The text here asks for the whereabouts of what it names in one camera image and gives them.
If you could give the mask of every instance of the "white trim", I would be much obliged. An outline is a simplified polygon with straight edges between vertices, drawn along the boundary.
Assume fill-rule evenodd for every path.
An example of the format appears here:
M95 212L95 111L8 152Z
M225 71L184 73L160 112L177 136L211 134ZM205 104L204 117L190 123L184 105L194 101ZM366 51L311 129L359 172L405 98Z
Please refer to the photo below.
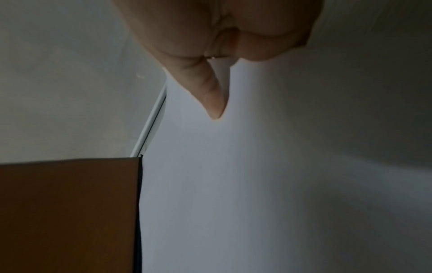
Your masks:
M167 96L167 82L164 83L162 90L156 99L156 103L153 105L153 109L150 112L147 121L145 122L144 128L141 131L141 134L139 135L138 141L136 142L135 147L132 150L132 153L130 154L130 157L137 157L138 154L140 153L141 147L143 146L145 139L150 133L150 129L152 128L154 120L158 116L159 110L161 109L163 101L165 100L166 96Z

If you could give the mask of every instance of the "gray surface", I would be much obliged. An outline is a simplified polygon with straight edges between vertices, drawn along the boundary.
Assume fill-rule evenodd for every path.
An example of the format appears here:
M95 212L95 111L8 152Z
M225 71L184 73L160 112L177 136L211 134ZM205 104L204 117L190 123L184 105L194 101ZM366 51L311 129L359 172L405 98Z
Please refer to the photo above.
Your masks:
M164 81L109 1L1 1L0 162L127 157Z
M309 48L232 67L216 122L169 80L145 272L430 271L429 1L328 4Z

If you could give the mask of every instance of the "human hand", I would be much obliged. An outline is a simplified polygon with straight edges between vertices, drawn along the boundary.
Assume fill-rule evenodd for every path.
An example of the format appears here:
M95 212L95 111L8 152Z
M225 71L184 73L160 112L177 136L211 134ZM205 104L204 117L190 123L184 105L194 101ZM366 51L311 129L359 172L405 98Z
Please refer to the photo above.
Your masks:
M207 110L226 106L209 57L251 61L306 43L323 0L113 0L141 45Z

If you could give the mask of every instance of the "brown object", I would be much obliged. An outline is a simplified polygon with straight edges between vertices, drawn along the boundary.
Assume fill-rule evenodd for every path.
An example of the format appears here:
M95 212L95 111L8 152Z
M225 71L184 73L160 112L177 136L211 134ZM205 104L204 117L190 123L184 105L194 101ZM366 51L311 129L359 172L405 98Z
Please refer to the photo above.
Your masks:
M133 271L139 158L0 166L1 272Z

